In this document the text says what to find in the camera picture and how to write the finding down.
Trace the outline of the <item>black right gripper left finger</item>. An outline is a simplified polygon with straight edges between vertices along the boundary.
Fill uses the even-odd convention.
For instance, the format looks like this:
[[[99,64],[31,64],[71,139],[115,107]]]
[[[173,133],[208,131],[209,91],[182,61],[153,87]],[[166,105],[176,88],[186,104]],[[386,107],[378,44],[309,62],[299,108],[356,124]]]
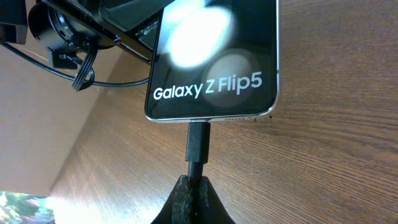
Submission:
[[[152,224],[189,224],[192,223],[193,197],[190,180],[181,175],[174,185],[168,199]]]

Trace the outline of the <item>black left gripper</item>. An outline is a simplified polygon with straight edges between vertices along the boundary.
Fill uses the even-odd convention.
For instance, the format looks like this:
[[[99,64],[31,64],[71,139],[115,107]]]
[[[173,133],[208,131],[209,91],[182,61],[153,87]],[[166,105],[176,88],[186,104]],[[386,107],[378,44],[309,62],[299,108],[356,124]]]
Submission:
[[[118,47],[150,64],[153,50],[142,40],[155,14],[174,0],[1,1],[1,42],[24,45],[27,35],[60,60],[52,65],[76,69],[67,54]]]

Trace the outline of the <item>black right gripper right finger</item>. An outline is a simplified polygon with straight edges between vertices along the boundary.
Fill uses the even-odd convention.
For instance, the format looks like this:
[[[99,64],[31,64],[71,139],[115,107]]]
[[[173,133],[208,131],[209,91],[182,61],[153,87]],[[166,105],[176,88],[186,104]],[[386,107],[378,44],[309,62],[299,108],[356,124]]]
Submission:
[[[202,177],[194,194],[194,223],[235,224],[208,177]]]

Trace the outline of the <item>black Galaxy flip phone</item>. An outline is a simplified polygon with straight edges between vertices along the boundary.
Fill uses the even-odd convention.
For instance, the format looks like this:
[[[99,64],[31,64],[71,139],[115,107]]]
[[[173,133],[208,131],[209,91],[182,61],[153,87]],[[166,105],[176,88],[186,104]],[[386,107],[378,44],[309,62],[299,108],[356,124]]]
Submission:
[[[155,122],[270,115],[280,99],[278,0],[178,0],[161,12],[145,115]]]

